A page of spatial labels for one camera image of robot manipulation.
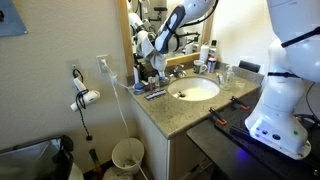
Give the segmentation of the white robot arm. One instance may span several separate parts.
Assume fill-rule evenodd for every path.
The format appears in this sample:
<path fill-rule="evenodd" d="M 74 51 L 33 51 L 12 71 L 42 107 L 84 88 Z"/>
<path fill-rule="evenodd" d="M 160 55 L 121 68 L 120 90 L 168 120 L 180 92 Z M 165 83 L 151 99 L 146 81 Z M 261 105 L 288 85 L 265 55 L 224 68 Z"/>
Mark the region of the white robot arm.
<path fill-rule="evenodd" d="M 320 0 L 267 0 L 273 32 L 267 84 L 245 120 L 252 138 L 301 160 L 308 132 L 293 115 L 305 80 L 320 82 Z"/>

